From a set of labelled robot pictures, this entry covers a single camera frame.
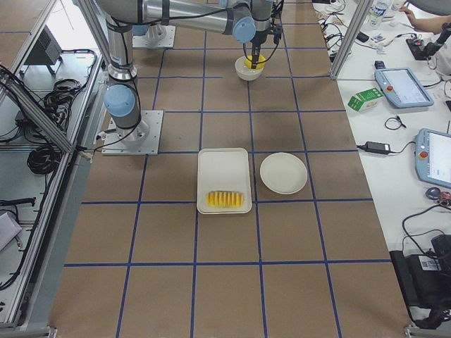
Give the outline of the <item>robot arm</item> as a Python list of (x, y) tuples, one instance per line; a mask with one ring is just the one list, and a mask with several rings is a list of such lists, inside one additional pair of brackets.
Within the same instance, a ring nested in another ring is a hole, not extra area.
[(267, 37), (272, 35), (277, 44), (283, 32), (274, 22), (272, 1), (219, 1), (216, 5), (197, 1), (99, 1), (98, 5), (106, 19), (108, 74), (113, 85), (104, 103), (122, 130), (136, 128), (142, 119), (132, 52), (134, 26), (174, 25), (231, 35), (241, 44), (251, 43), (253, 69), (266, 62), (261, 57), (261, 45)]

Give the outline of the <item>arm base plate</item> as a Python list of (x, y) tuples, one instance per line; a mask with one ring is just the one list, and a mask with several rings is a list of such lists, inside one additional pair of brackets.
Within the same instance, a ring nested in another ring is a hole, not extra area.
[(109, 129), (114, 131), (106, 134), (106, 146), (101, 148), (101, 152), (106, 156), (157, 155), (162, 125), (163, 111), (142, 111), (140, 124), (131, 135), (120, 141), (128, 131), (118, 129), (115, 120), (110, 118)]
[(175, 41), (175, 26), (134, 25), (132, 45), (134, 49), (170, 49)]

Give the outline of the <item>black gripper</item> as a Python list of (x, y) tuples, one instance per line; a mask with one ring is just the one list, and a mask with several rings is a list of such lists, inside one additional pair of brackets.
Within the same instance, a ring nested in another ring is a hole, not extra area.
[(252, 58), (251, 58), (251, 69), (257, 69), (261, 45), (265, 42), (265, 34), (264, 33), (256, 33), (252, 43)]

